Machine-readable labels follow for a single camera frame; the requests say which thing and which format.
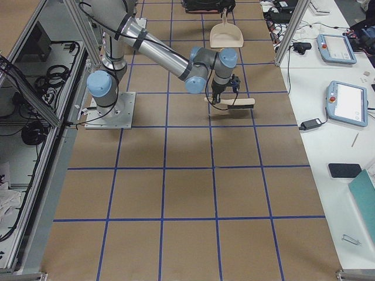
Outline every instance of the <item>smartphone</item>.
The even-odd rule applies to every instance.
[[[334,178],[350,178],[354,179],[362,171],[359,164],[348,163],[329,163],[328,168],[330,175]]]

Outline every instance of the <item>white table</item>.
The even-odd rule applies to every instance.
[[[347,27],[334,0],[325,1],[331,8],[330,15],[314,16],[308,9],[304,21]],[[366,87],[369,107],[375,107],[375,92],[371,87],[375,79],[375,69],[364,53],[356,54],[357,63],[352,66],[325,63],[316,40],[303,39],[315,38],[320,33],[340,35],[343,31],[314,25],[312,29],[306,27],[299,30],[294,36],[299,42],[312,44],[312,50],[308,50],[303,56],[291,51],[290,99],[298,124],[314,118],[326,120],[325,95],[333,80]],[[287,65],[288,54],[281,64],[285,85],[288,86]],[[370,72],[370,75],[365,76],[365,71]],[[357,133],[358,137],[352,147]],[[301,136],[342,268],[375,269],[375,244],[350,193],[350,180],[333,179],[328,169],[329,163],[358,163],[365,169],[375,162],[375,119],[369,117],[369,124],[365,128],[328,120],[318,129],[301,131]],[[344,234],[362,244],[357,246],[343,241]]]
[[[282,72],[287,83],[286,69]],[[291,70],[290,99],[297,123],[313,118],[325,121],[325,94],[332,80],[366,87],[369,105],[375,105],[375,92],[370,86],[375,69],[367,82],[364,77],[361,71],[346,68]],[[342,267],[374,269],[375,246],[349,191],[350,180],[331,178],[328,163],[359,163],[364,169],[375,162],[375,119],[369,118],[365,128],[328,120],[322,127],[302,132],[301,136]],[[356,246],[343,241],[343,234],[362,244]]]

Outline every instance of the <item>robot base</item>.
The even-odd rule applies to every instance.
[[[131,129],[131,124],[133,121],[133,112],[135,105],[135,92],[121,92],[118,95],[119,99],[125,104],[125,108],[121,111],[118,116],[112,118],[100,118],[95,121],[91,121],[85,124],[86,129]],[[96,102],[94,99],[91,100],[91,107],[96,107]],[[87,115],[87,120],[92,120],[100,117],[96,110],[89,111]]]

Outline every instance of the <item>power adapter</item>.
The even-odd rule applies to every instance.
[[[311,49],[310,43],[296,42],[293,43],[293,50],[297,51],[299,54],[305,54],[306,50]]]
[[[311,130],[311,129],[318,128],[322,126],[323,124],[324,123],[319,118],[315,118],[315,119],[302,122],[301,126],[299,127],[299,130],[301,131]]]
[[[15,106],[27,104],[28,102],[25,100],[22,94],[19,92],[15,92],[12,98],[12,102]]]

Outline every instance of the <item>dustpan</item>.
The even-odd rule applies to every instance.
[[[227,9],[222,13],[223,23],[215,25],[210,33],[211,48],[240,48],[244,44],[241,30],[227,22]]]

